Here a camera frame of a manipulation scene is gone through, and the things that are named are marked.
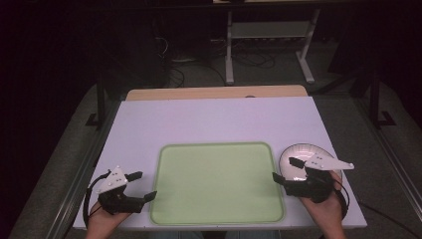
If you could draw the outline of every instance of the tray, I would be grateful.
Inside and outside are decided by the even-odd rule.
[[[173,144],[160,153],[150,218],[158,225],[270,223],[284,203],[263,142]]]

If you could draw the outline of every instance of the dark background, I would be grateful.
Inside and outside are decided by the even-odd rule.
[[[224,12],[166,12],[157,20],[144,12],[81,11],[125,3],[0,1],[1,238],[13,227],[76,107],[98,76],[116,99],[133,88],[160,88],[167,81],[166,68],[157,57],[155,36],[203,56],[209,38],[224,37]],[[324,8],[314,40],[340,42],[333,72],[347,74],[373,63],[381,80],[422,125],[419,5]],[[248,21],[273,20],[275,15],[269,11],[252,14],[252,19],[250,12],[237,16]]]

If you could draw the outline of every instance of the white desk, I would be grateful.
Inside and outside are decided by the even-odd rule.
[[[325,127],[311,97],[196,99],[123,102],[118,110],[93,180],[117,165],[124,173],[142,171],[142,179],[131,182],[127,196],[142,197],[150,192],[160,150],[173,143],[263,141],[273,151],[275,164],[285,148],[307,142],[332,155]],[[341,158],[352,162],[352,158]],[[343,220],[345,228],[366,226],[346,178],[350,207]],[[235,230],[295,229],[315,227],[299,200],[287,196],[285,218],[258,225],[158,226],[149,219],[149,204],[131,215],[120,228],[128,230]],[[97,200],[94,194],[91,206]],[[85,228],[80,210],[74,227]]]

